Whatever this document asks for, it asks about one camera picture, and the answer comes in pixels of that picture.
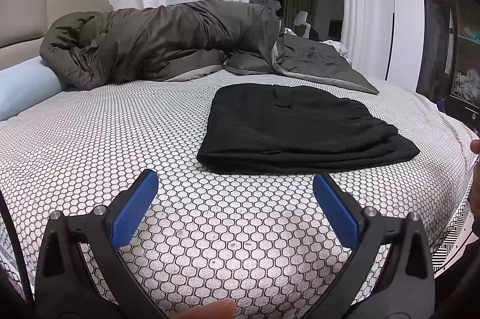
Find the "person's left hand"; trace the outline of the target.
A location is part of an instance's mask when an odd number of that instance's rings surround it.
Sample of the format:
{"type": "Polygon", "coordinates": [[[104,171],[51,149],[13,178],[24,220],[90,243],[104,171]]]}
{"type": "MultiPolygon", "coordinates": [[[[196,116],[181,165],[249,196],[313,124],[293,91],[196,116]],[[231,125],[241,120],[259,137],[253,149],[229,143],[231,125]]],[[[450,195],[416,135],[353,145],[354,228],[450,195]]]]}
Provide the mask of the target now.
{"type": "Polygon", "coordinates": [[[180,312],[175,319],[232,319],[236,310],[233,300],[224,299],[180,312]]]}

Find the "person's right hand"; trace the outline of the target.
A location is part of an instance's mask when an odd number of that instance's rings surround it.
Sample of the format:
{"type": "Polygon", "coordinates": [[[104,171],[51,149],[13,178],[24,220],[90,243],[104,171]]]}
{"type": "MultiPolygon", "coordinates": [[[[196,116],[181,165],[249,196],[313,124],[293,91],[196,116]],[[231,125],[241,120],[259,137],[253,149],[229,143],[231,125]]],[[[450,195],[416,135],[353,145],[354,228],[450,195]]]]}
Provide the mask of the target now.
{"type": "Polygon", "coordinates": [[[475,139],[470,143],[470,150],[476,156],[474,169],[479,169],[480,162],[480,139],[475,139]]]}

